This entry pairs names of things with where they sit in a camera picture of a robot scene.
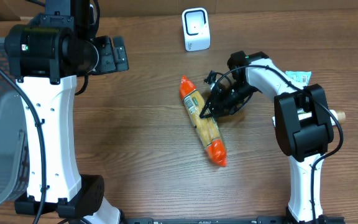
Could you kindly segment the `white shampoo tube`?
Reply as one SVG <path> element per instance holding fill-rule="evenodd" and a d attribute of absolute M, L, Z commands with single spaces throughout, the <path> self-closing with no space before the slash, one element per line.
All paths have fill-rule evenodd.
<path fill-rule="evenodd" d="M 334 115 L 334 117 L 338 120 L 338 123 L 341 124 L 343 123 L 345 120 L 346 120 L 346 114 L 344 111 L 335 111 L 335 110 L 330 110 L 330 112 Z M 306 119 L 306 118 L 310 118 L 312 116 L 311 112 L 302 112 L 302 113 L 299 113 L 298 114 L 298 118 L 299 120 L 303 120 L 303 119 Z M 331 124 L 333 126 L 336 125 L 336 123 L 334 122 L 333 118 L 331 118 Z M 273 122 L 273 126 L 275 127 L 275 117 L 273 116 L 272 117 L 272 122 Z"/>

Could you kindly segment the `teal snack packet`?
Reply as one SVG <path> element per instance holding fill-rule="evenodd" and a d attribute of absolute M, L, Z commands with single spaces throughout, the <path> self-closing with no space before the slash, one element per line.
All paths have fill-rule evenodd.
<path fill-rule="evenodd" d="M 308 86 L 312 72 L 304 71 L 286 71 L 285 74 L 289 76 L 294 81 L 301 83 L 303 86 Z"/>

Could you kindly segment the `orange spaghetti pack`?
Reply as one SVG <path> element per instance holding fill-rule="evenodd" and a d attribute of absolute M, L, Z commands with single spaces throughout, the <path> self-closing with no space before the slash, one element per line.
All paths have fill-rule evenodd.
<path fill-rule="evenodd" d="M 218 124 L 212 117 L 200 118 L 205 100 L 196 85 L 185 75 L 181 78 L 180 96 L 210 161 L 217 166 L 226 167 L 227 153 Z"/>

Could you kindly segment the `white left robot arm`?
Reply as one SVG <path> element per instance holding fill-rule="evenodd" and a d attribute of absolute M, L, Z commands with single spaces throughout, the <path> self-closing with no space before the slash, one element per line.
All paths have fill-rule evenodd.
<path fill-rule="evenodd" d="M 124 223 L 104 196 L 100 175 L 81 174 L 75 156 L 77 79 L 129 68 L 120 36 L 97 36 L 97 1 L 46 1 L 44 12 L 12 27 L 4 40 L 9 73 L 24 108 L 29 183 L 14 202 L 19 215 L 56 212 L 68 223 Z"/>

